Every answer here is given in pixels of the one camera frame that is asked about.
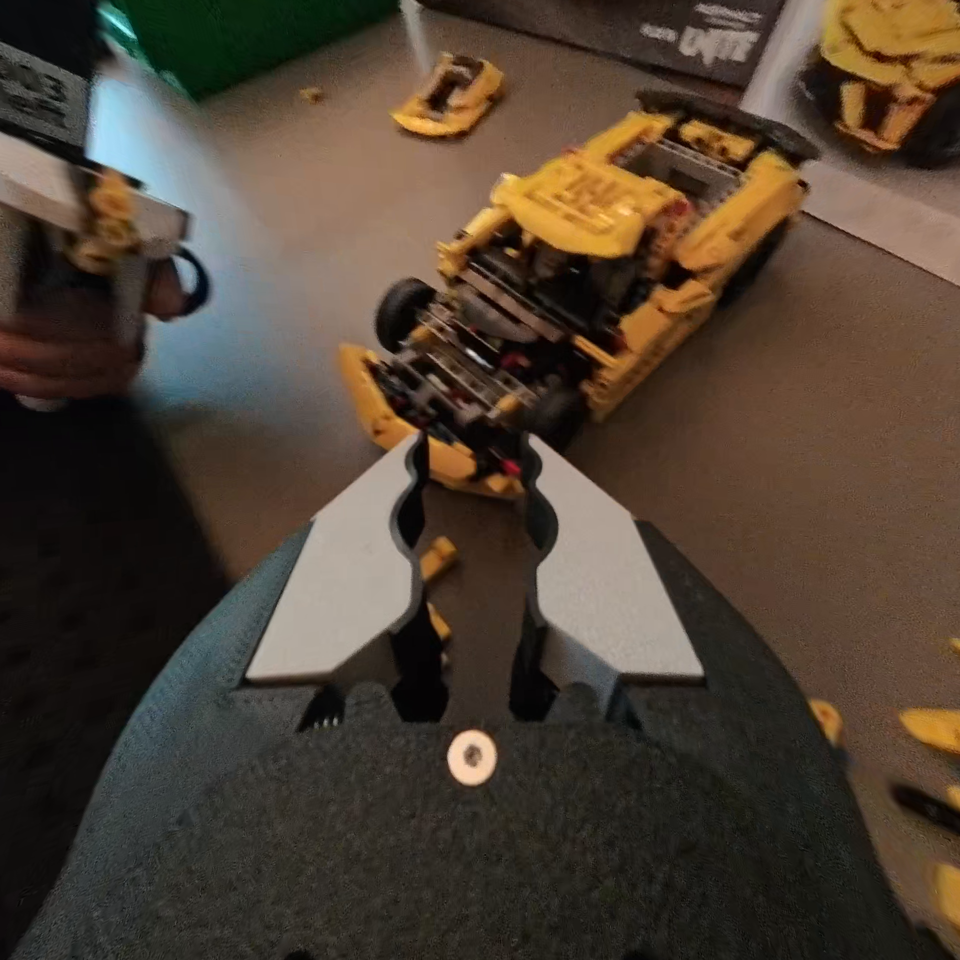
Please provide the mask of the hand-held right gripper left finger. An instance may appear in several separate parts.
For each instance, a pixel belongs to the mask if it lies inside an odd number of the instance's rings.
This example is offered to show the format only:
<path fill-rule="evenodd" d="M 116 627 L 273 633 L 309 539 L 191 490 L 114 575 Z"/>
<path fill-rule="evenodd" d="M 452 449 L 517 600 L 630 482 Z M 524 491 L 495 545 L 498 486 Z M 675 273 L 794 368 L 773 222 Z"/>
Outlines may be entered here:
<path fill-rule="evenodd" d="M 346 695 L 376 683 L 405 721 L 438 721 L 450 701 L 417 542 L 428 439 L 402 439 L 314 514 L 246 665 L 256 688 Z"/>

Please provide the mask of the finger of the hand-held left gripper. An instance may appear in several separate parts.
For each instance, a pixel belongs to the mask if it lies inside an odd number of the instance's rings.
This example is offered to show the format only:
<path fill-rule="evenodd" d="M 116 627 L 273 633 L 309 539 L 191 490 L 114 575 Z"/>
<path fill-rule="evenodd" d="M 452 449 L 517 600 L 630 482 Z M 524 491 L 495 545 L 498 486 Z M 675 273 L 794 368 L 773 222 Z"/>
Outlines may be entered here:
<path fill-rule="evenodd" d="M 67 232 L 79 233 L 88 220 L 87 180 L 99 173 L 72 164 L 29 142 L 1 135 L 3 207 Z M 190 216 L 166 201 L 131 188 L 138 231 L 144 242 L 184 242 Z"/>

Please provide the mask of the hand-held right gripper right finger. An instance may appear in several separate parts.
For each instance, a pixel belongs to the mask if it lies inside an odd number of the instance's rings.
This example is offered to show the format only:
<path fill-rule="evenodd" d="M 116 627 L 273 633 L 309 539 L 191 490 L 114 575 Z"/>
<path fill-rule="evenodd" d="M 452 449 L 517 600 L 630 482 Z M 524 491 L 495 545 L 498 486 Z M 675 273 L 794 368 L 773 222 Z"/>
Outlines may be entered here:
<path fill-rule="evenodd" d="M 572 686 L 604 717 L 625 688 L 701 687 L 706 671 L 638 522 L 545 440 L 521 439 L 523 519 L 534 548 L 510 712 L 541 721 Z"/>

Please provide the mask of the yellow brick beam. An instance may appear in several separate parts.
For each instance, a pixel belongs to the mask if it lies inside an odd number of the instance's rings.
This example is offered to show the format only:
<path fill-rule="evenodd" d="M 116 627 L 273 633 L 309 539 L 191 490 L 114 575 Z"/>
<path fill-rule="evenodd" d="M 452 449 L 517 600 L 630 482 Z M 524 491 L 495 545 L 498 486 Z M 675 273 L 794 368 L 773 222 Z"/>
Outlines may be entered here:
<path fill-rule="evenodd" d="M 85 171 L 80 184 L 84 220 L 64 255 L 80 272 L 109 278 L 122 260 L 142 252 L 138 188 L 111 167 Z"/>

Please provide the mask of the pile of small bricks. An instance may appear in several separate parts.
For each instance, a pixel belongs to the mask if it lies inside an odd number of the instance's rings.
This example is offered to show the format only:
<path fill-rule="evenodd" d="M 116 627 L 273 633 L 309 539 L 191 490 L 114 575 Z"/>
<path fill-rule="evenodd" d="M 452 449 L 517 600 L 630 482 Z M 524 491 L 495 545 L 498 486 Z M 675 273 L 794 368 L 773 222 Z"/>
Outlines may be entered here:
<path fill-rule="evenodd" d="M 879 658 L 880 679 L 807 682 L 899 903 L 958 954 L 958 630 Z"/>

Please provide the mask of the yellow toy brick car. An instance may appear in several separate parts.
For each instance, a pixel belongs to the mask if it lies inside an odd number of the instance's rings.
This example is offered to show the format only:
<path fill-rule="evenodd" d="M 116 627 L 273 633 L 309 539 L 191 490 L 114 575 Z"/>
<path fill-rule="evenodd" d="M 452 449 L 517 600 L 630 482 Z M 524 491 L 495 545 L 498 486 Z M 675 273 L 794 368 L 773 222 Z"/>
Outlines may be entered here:
<path fill-rule="evenodd" d="M 428 439 L 432 479 L 522 493 L 522 434 L 565 452 L 606 421 L 774 257 L 820 150 L 790 126 L 694 94 L 637 108 L 531 174 L 439 243 L 438 288 L 393 282 L 379 357 L 343 343 L 366 436 Z"/>

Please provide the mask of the person's left hand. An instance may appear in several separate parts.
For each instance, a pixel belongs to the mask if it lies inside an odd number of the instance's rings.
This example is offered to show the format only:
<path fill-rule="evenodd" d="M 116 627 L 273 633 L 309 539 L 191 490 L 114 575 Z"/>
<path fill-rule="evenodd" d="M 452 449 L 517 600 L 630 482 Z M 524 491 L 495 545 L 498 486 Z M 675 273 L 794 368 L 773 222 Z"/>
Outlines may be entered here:
<path fill-rule="evenodd" d="M 146 353 L 149 319 L 177 317 L 149 300 L 132 338 L 114 326 L 114 308 L 79 292 L 2 318 L 1 388 L 36 401 L 86 401 L 126 394 Z"/>

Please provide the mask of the yellow angled brick piece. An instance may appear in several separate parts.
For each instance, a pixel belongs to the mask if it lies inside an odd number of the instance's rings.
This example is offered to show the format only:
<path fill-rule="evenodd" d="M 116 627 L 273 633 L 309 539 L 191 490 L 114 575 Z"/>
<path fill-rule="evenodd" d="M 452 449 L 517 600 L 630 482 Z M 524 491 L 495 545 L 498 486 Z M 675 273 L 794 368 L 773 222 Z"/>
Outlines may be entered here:
<path fill-rule="evenodd" d="M 435 537 L 420 555 L 418 565 L 422 581 L 429 585 L 453 569 L 459 560 L 455 543 L 445 535 Z"/>

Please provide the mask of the green plastic bin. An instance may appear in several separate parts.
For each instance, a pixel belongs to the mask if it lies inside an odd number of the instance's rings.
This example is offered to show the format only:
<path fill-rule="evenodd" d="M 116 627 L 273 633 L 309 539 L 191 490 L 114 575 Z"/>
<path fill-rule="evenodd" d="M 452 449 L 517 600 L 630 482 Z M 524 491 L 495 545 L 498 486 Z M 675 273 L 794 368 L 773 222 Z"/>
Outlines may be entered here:
<path fill-rule="evenodd" d="M 195 100 L 392 17 L 397 1 L 110 2 L 135 50 L 158 76 Z"/>

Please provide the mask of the yellow car roof assembly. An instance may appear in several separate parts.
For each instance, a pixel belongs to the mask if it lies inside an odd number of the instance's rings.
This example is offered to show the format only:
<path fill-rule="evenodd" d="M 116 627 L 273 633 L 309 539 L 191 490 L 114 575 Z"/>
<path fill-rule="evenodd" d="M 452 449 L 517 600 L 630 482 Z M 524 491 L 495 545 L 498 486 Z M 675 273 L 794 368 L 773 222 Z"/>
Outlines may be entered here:
<path fill-rule="evenodd" d="M 502 98 L 505 85 L 503 72 L 485 58 L 443 52 L 424 84 L 390 117 L 417 137 L 462 138 Z"/>

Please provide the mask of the toy car packaging box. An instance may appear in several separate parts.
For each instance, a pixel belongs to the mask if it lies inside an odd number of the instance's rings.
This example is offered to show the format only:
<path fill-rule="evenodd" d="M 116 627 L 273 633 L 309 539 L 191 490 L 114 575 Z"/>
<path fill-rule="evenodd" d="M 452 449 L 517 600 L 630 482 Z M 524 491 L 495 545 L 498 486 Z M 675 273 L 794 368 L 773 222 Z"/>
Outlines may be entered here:
<path fill-rule="evenodd" d="M 820 150 L 811 216 L 958 285 L 957 1 L 421 6 L 737 90 Z"/>

